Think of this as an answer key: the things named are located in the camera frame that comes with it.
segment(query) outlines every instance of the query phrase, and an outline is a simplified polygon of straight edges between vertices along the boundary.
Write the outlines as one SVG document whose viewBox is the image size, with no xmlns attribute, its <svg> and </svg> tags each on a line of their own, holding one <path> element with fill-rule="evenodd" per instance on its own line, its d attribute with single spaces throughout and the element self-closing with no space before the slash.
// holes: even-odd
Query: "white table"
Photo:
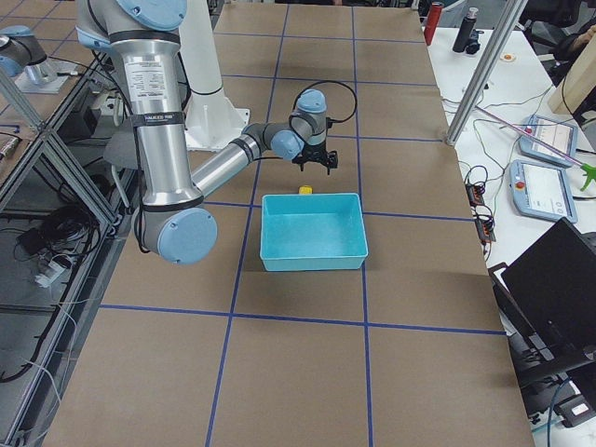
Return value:
<svg viewBox="0 0 596 447">
<path fill-rule="evenodd" d="M 461 100 L 492 32 L 485 31 L 480 37 L 481 51 L 475 56 L 468 56 L 451 50 L 457 31 L 452 28 L 437 29 L 432 45 L 428 48 L 441 96 L 452 102 Z M 496 64 L 490 76 L 488 88 L 484 90 L 481 107 L 504 102 L 525 102 L 541 95 L 552 86 L 547 73 L 521 32 L 513 32 L 504 53 L 512 54 L 515 59 L 509 62 L 499 61 Z M 489 110 L 508 122 L 516 124 L 523 123 L 529 115 L 535 113 L 552 117 L 555 121 L 570 118 L 569 115 L 555 115 L 550 111 L 547 102 L 553 91 L 554 88 L 551 88 L 542 102 L 540 102 L 541 98 L 537 98 L 522 105 L 490 107 Z M 452 102 L 443 102 L 450 122 L 454 116 L 451 112 L 454 112 L 457 107 L 457 104 Z M 460 161 L 471 166 L 483 165 L 488 169 L 489 178 L 497 177 L 501 174 L 501 169 L 484 154 L 472 126 L 473 121 L 478 118 L 484 119 L 486 116 L 478 111 L 472 114 L 455 149 Z M 508 163 L 512 150 L 511 159 L 531 160 L 520 153 L 517 144 L 513 146 L 517 139 L 514 131 L 482 122 L 477 123 L 477 128 L 488 153 L 502 166 Z M 579 133 L 578 148 L 593 150 L 583 132 Z M 578 155 L 577 157 L 591 165 L 596 163 L 596 156 Z M 461 168 L 465 175 L 467 167 L 462 164 Z M 579 191 L 584 182 L 582 173 L 580 169 L 567 170 L 574 196 L 596 196 L 594 183 L 585 192 Z M 481 180 L 482 172 L 479 169 L 474 174 L 472 181 Z M 552 226 L 551 222 L 524 217 L 517 212 L 509 191 L 508 171 L 500 189 L 498 186 L 499 182 L 489 182 L 484 195 L 487 205 L 495 210 L 496 223 L 494 229 L 496 242 L 492 246 L 490 258 L 487 261 L 488 266 L 501 262 L 510 264 Z M 583 233 L 596 231 L 596 200 L 576 201 L 576 209 L 579 217 L 576 228 Z M 534 436 L 536 447 L 546 445 L 546 429 L 537 430 Z M 596 445 L 596 421 L 592 420 L 571 429 L 554 425 L 551 445 L 553 447 L 593 447 Z"/>
</svg>

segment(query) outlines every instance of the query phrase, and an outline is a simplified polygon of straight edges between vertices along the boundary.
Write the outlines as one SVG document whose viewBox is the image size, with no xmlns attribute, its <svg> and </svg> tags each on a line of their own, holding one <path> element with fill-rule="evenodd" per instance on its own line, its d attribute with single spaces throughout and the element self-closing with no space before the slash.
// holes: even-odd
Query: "chair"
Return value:
<svg viewBox="0 0 596 447">
<path fill-rule="evenodd" d="M 525 37 L 534 46 L 534 42 L 547 47 L 557 44 L 548 39 L 532 34 L 532 27 L 537 21 L 542 21 L 558 28 L 572 26 L 579 18 L 579 7 L 582 0 L 529 0 L 520 17 L 520 23 L 529 24 L 525 27 Z"/>
</svg>

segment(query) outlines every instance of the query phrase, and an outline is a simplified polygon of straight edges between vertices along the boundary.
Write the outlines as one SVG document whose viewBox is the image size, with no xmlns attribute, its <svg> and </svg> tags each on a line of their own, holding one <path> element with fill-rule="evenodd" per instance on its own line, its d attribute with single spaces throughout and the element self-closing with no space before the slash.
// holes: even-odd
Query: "power adapter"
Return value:
<svg viewBox="0 0 596 447">
<path fill-rule="evenodd" d="M 31 256 L 37 254 L 46 247 L 46 241 L 42 238 L 37 228 L 31 228 L 17 237 L 19 244 Z"/>
</svg>

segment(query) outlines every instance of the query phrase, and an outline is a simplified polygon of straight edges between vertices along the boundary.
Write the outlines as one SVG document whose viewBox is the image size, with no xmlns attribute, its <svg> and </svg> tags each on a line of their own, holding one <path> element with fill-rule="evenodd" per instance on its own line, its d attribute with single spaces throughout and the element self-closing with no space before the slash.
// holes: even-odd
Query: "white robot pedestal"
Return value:
<svg viewBox="0 0 596 447">
<path fill-rule="evenodd" d="M 240 135 L 249 122 L 250 111 L 236 109 L 225 97 L 205 0 L 189 0 L 180 38 L 193 90 L 186 116 L 188 149 L 218 151 Z"/>
<path fill-rule="evenodd" d="M 251 111 L 237 109 L 224 91 L 209 96 L 193 93 L 186 115 L 188 150 L 219 151 L 242 133 Z"/>
</svg>

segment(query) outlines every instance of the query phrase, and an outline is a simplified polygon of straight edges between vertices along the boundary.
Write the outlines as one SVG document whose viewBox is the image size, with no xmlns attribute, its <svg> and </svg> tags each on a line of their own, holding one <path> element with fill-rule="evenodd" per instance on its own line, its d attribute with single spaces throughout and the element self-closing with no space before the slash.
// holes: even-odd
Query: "blue tape line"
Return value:
<svg viewBox="0 0 596 447">
<path fill-rule="evenodd" d="M 220 389 L 222 388 L 222 378 L 224 377 L 225 355 L 227 354 L 227 346 L 230 341 L 230 332 L 232 331 L 232 318 L 227 319 L 227 326 L 225 328 L 225 337 L 223 339 L 222 356 L 220 358 L 220 367 L 217 372 L 217 382 L 215 384 L 215 391 L 213 393 L 213 402 L 211 403 L 211 414 L 209 417 L 209 426 L 207 429 L 207 438 L 205 438 L 205 447 L 211 444 L 211 436 L 213 434 L 213 425 L 215 423 L 215 414 L 217 412 L 217 402 L 220 397 Z"/>
<path fill-rule="evenodd" d="M 269 321 L 292 321 L 296 323 L 315 323 L 315 324 L 331 324 L 337 326 L 357 326 L 364 327 L 364 323 L 360 321 L 347 321 L 343 319 L 325 319 L 325 318 L 305 318 L 305 317 L 283 317 L 275 315 L 259 315 L 259 314 L 239 314 L 235 313 L 234 318 L 248 318 L 248 319 L 266 319 Z"/>
<path fill-rule="evenodd" d="M 260 34 L 260 33 L 252 33 L 252 34 L 247 34 L 247 33 L 233 33 L 233 32 L 229 32 L 229 31 L 225 31 L 225 32 L 213 32 L 215 35 L 237 35 L 240 37 L 281 37 L 279 34 Z"/>
<path fill-rule="evenodd" d="M 359 184 L 360 200 L 361 200 L 361 186 Z M 253 203 L 255 197 L 252 198 L 250 204 L 246 203 L 233 203 L 233 202 L 204 202 L 205 205 L 213 205 L 219 207 L 236 207 L 236 208 L 249 208 L 249 209 L 261 209 L 263 205 Z M 428 219 L 433 221 L 454 221 L 454 222 L 474 222 L 471 217 L 449 217 L 449 216 L 427 216 L 424 214 L 405 214 L 398 212 L 381 212 L 381 211 L 363 211 L 362 214 L 367 216 L 381 216 L 381 217 L 396 217 L 405 219 Z"/>
<path fill-rule="evenodd" d="M 275 76 L 278 75 L 278 70 L 279 70 L 279 58 L 281 56 L 281 47 L 283 46 L 283 34 L 285 34 L 286 32 L 286 26 L 288 23 L 288 15 L 289 15 L 289 11 L 290 11 L 290 5 L 286 5 L 286 17 L 284 19 L 283 22 L 283 32 L 282 32 L 282 36 L 279 42 L 279 50 L 278 50 L 278 60 L 276 63 L 276 71 L 275 71 Z M 267 108 L 267 116 L 266 116 L 266 120 L 269 120 L 269 116 L 271 114 L 271 105 L 273 103 L 273 94 L 275 91 L 275 85 L 276 85 L 276 81 L 274 79 L 272 86 L 271 86 L 271 95 L 269 97 L 269 104 L 268 104 L 268 108 Z M 224 366 L 225 366 L 225 357 L 227 355 L 227 347 L 228 347 L 228 343 L 230 340 L 230 334 L 232 332 L 232 320 L 234 319 L 234 309 L 236 307 L 236 300 L 237 300 L 237 294 L 238 294 L 238 289 L 240 286 L 240 278 L 242 276 L 242 265 L 244 264 L 244 256 L 246 254 L 246 247 L 247 247 L 247 243 L 248 243 L 248 239 L 249 239 L 249 231 L 251 229 L 251 219 L 252 219 L 252 207 L 254 205 L 254 198 L 256 196 L 256 190 L 257 190 L 257 184 L 259 182 L 259 172 L 260 172 L 260 168 L 261 168 L 261 162 L 259 161 L 257 163 L 257 170 L 254 174 L 254 183 L 252 185 L 252 194 L 251 194 L 251 207 L 249 208 L 249 216 L 247 218 L 246 221 L 246 228 L 244 230 L 244 240 L 242 241 L 242 250 L 240 252 L 240 259 L 238 261 L 238 269 L 237 269 L 237 275 L 236 275 L 236 283 L 234 285 L 234 295 L 232 297 L 232 304 L 230 306 L 230 317 L 228 319 L 228 323 L 227 323 L 227 328 L 225 330 L 225 338 L 223 340 L 223 350 L 222 350 L 222 357 L 220 360 L 220 368 L 219 368 L 219 372 L 217 375 L 217 384 L 215 386 L 215 392 L 213 395 L 213 403 L 211 404 L 211 415 L 210 415 L 210 420 L 209 420 L 209 427 L 207 430 L 207 437 L 205 439 L 205 447 L 210 447 L 211 444 L 211 436 L 213 434 L 213 425 L 215 423 L 215 416 L 217 414 L 217 404 L 219 402 L 219 396 L 220 396 L 220 389 L 222 386 L 222 379 L 224 377 Z"/>
<path fill-rule="evenodd" d="M 424 40 L 399 40 L 399 39 L 356 39 L 362 42 L 395 42 L 398 44 L 425 44 Z"/>
<path fill-rule="evenodd" d="M 354 91 L 358 96 L 358 57 L 356 53 L 356 17 L 354 8 L 351 11 L 352 16 L 352 56 L 354 58 Z M 362 165 L 360 153 L 360 120 L 358 110 L 354 114 L 356 120 L 356 154 L 357 154 L 357 168 L 358 168 L 358 190 L 360 197 L 360 204 L 362 208 L 364 203 L 362 201 Z M 374 425 L 373 425 L 373 384 L 371 378 L 371 347 L 369 340 L 369 303 L 366 283 L 366 262 L 362 264 L 362 316 L 364 317 L 364 365 L 366 377 L 366 414 L 369 435 L 369 447 L 374 447 Z"/>
<path fill-rule="evenodd" d="M 73 41 L 78 41 L 78 39 L 71 39 L 71 35 L 73 35 L 73 33 L 76 32 L 76 28 L 74 28 L 70 33 L 68 33 L 68 35 L 66 36 L 66 39 L 64 39 L 62 41 L 61 44 L 59 44 L 56 49 L 54 51 L 52 51 L 52 56 L 56 55 L 58 53 L 58 51 L 60 51 L 60 48 L 62 48 L 62 46 L 66 43 L 66 42 L 73 42 Z"/>
<path fill-rule="evenodd" d="M 305 81 L 316 82 L 320 79 L 315 77 L 286 77 L 286 76 L 262 76 L 257 74 L 222 74 L 222 77 L 244 77 L 248 79 L 277 79 L 280 81 Z M 353 79 L 338 79 L 339 82 L 352 84 Z M 422 84 L 418 82 L 392 82 L 392 81 L 358 81 L 359 84 L 379 85 L 379 86 L 404 86 L 404 87 L 436 87 L 437 84 Z"/>
<path fill-rule="evenodd" d="M 214 32 L 216 35 L 237 35 L 240 37 L 280 37 L 279 34 L 260 34 L 260 33 L 233 33 L 233 32 Z M 400 39 L 363 39 L 357 37 L 328 37 L 328 36 L 314 36 L 314 35 L 291 35 L 284 34 L 283 37 L 292 39 L 315 39 L 315 40 L 346 40 L 349 42 L 362 41 L 362 42 L 391 42 L 396 44 L 424 44 L 424 40 L 400 40 Z"/>
<path fill-rule="evenodd" d="M 358 81 L 360 84 L 374 84 L 381 86 L 404 86 L 404 87 L 436 87 L 437 84 L 421 84 L 416 82 L 392 82 L 392 81 Z"/>
<path fill-rule="evenodd" d="M 35 24 L 35 26 L 32 28 L 32 31 L 34 31 L 35 28 L 37 28 L 45 19 L 47 19 L 47 16 L 49 16 L 52 12 L 54 12 L 54 10 L 60 5 L 60 3 L 61 2 L 56 2 L 56 5 L 54 5 L 54 7 L 50 11 L 48 11 L 47 14 L 44 17 L 42 17 L 38 23 Z"/>
<path fill-rule="evenodd" d="M 425 331 L 425 332 L 448 332 L 448 333 L 472 333 L 482 335 L 506 335 L 504 331 L 493 331 L 484 329 L 465 329 L 465 328 L 446 328 L 441 326 L 417 326 L 413 324 L 393 324 L 393 323 L 375 323 L 363 321 L 349 321 L 345 319 L 325 319 L 325 318 L 303 318 L 303 317 L 283 317 L 276 315 L 259 315 L 259 314 L 243 314 L 218 312 L 212 310 L 198 310 L 198 309 L 183 309 L 175 307 L 155 307 L 144 305 L 100 305 L 102 309 L 113 310 L 133 310 L 138 312 L 157 312 L 164 314 L 186 314 L 186 315 L 203 315 L 206 317 L 228 317 L 228 318 L 249 318 L 249 319 L 265 319 L 271 321 L 292 321 L 314 324 L 332 324 L 339 326 L 357 326 L 381 329 L 397 329 L 403 331 Z"/>
<path fill-rule="evenodd" d="M 220 207 L 237 207 L 237 208 L 251 208 L 250 203 L 231 203 L 231 202 L 203 202 L 205 205 L 218 205 Z"/>
<path fill-rule="evenodd" d="M 20 7 L 20 6 L 21 6 L 23 3 L 25 3 L 25 0 L 20 0 L 20 2 L 19 2 L 19 3 L 18 3 L 16 6 L 15 6 L 15 7 L 13 7 L 12 9 L 10 9 L 10 10 L 8 11 L 8 13 L 5 15 L 5 18 L 6 18 L 6 17 L 11 17 L 11 16 L 10 16 L 10 14 L 12 14 L 14 11 L 16 11 L 17 9 L 19 9 L 19 7 Z"/>
<path fill-rule="evenodd" d="M 142 312 L 161 312 L 165 314 L 186 314 L 186 315 L 205 315 L 208 317 L 229 317 L 228 312 L 217 312 L 211 310 L 182 309 L 173 307 L 154 307 L 145 305 L 100 305 L 102 309 L 116 310 L 136 310 Z"/>
<path fill-rule="evenodd" d="M 37 17 L 26 17 L 26 16 L 10 16 L 11 19 L 38 19 Z M 68 19 L 66 17 L 48 17 L 45 16 L 43 19 L 48 19 L 48 20 L 70 20 L 70 21 L 76 21 L 76 19 Z"/>
<path fill-rule="evenodd" d="M 429 219 L 432 221 L 474 222 L 471 217 L 426 216 L 423 214 L 400 214 L 393 212 L 363 211 L 367 216 L 400 217 L 405 219 Z"/>
<path fill-rule="evenodd" d="M 401 137 L 373 137 L 373 136 L 359 136 L 361 140 L 380 140 L 388 142 L 443 142 L 439 138 L 401 138 Z"/>
<path fill-rule="evenodd" d="M 405 331 L 424 331 L 424 332 L 448 332 L 448 333 L 473 333 L 477 335 L 499 335 L 507 336 L 505 331 L 492 331 L 485 329 L 464 329 L 464 328 L 442 328 L 436 326 L 414 326 L 410 324 L 391 324 L 391 323 L 369 323 L 371 328 L 381 329 L 402 329 Z"/>
</svg>

